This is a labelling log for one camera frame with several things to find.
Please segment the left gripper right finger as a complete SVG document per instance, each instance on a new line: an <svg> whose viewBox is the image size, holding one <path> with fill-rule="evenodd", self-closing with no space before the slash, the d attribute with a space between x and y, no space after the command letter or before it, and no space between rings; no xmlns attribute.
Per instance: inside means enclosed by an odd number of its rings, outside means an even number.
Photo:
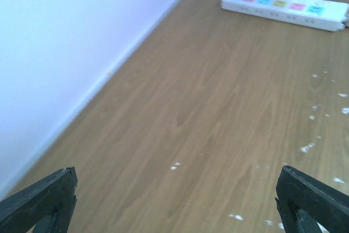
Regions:
<svg viewBox="0 0 349 233"><path fill-rule="evenodd" d="M285 232L348 232L348 195L285 165L275 198Z"/></svg>

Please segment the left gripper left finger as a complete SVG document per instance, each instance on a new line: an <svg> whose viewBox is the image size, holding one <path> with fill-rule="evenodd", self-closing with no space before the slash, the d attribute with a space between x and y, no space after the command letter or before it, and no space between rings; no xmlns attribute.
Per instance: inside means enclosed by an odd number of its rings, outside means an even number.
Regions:
<svg viewBox="0 0 349 233"><path fill-rule="evenodd" d="M67 232L77 198L74 167L59 169L1 201L1 232Z"/></svg>

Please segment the white power strip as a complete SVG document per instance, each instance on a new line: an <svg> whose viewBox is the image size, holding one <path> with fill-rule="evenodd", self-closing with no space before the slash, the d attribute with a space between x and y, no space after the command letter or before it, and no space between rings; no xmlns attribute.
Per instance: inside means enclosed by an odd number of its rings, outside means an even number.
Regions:
<svg viewBox="0 0 349 233"><path fill-rule="evenodd" d="M348 4L328 0L221 0L228 11L336 32L348 27Z"/></svg>

